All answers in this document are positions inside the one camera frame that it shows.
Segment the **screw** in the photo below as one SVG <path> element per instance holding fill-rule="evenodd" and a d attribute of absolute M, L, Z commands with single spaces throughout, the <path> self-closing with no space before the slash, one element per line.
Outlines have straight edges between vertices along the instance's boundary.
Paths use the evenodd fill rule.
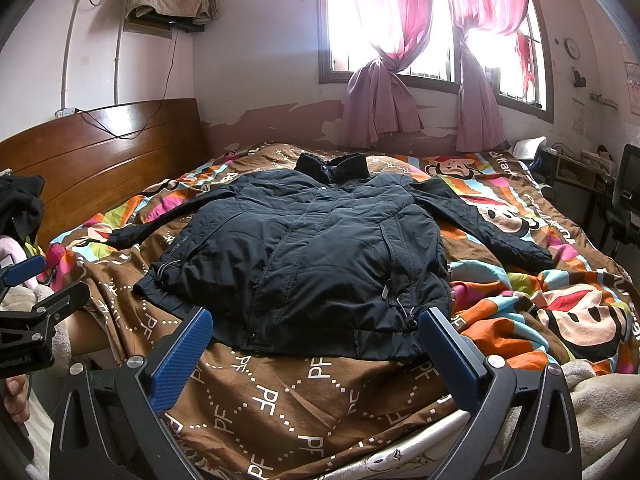
<path fill-rule="evenodd" d="M 71 375 L 78 375 L 82 370 L 84 370 L 82 363 L 75 363 L 71 365 L 71 368 L 69 368 L 69 373 L 71 373 Z"/>
<path fill-rule="evenodd" d="M 140 368 L 144 362 L 145 358 L 143 358 L 141 355 L 134 355 L 133 357 L 127 359 L 127 366 L 129 368 Z"/>
<path fill-rule="evenodd" d="M 553 375 L 562 375 L 562 368 L 556 363 L 549 363 L 547 366 L 549 373 Z"/>
<path fill-rule="evenodd" d="M 486 360 L 494 368 L 502 368 L 506 364 L 505 360 L 499 355 L 490 355 Z"/>

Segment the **chair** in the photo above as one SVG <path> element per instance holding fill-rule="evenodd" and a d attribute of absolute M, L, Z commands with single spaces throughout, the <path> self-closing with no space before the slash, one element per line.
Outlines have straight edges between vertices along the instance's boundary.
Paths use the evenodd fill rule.
<path fill-rule="evenodd" d="M 613 229 L 616 257 L 620 244 L 640 244 L 640 148 L 626 144 L 610 206 L 604 209 L 605 228 L 598 244 L 602 251 Z"/>

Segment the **wall clock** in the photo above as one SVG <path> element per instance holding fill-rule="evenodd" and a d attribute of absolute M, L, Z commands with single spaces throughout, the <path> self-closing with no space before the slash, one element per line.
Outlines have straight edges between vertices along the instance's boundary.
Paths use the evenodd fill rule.
<path fill-rule="evenodd" d="M 580 49 L 578 48 L 578 44 L 575 43 L 575 41 L 571 38 L 565 38 L 564 47 L 567 54 L 569 54 L 569 56 L 571 56 L 573 59 L 578 59 L 580 57 Z"/>

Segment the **colorful blanket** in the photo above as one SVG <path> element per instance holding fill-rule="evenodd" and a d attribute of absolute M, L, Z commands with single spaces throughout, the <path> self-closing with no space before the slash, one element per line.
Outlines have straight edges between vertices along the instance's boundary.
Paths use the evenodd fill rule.
<path fill-rule="evenodd" d="M 104 243 L 109 233 L 151 221 L 240 174 L 293 168 L 302 151 L 287 144 L 251 147 L 94 216 L 53 240 L 47 253 L 52 288 L 76 279 L 88 283 L 88 309 L 108 332 L 116 359 L 147 354 L 179 321 L 135 297 L 132 286 L 190 217 L 170 222 L 125 251 Z M 324 158 L 344 154 L 313 153 Z M 530 276 L 503 267 L 477 239 L 440 224 L 452 270 L 451 322 L 484 354 L 500 354 L 512 367 L 533 370 L 584 358 L 598 375 L 638 372 L 638 294 L 628 276 L 542 198 L 510 155 L 418 160 L 373 154 L 367 161 L 371 173 L 443 178 L 485 219 L 553 254 L 555 269 Z M 344 466 L 453 410 L 428 358 L 366 362 L 272 357 L 212 343 L 164 419 L 205 471 L 224 478 L 289 480 Z"/>

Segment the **headboard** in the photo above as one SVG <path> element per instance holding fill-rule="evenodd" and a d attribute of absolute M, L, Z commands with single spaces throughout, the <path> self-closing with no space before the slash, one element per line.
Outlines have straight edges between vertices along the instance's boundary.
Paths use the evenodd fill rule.
<path fill-rule="evenodd" d="M 39 124 L 0 142 L 0 171 L 11 168 L 45 179 L 38 231 L 43 248 L 97 212 L 208 158 L 195 99 L 143 101 L 90 113 Z M 116 139 L 94 118 L 118 136 L 144 130 Z"/>

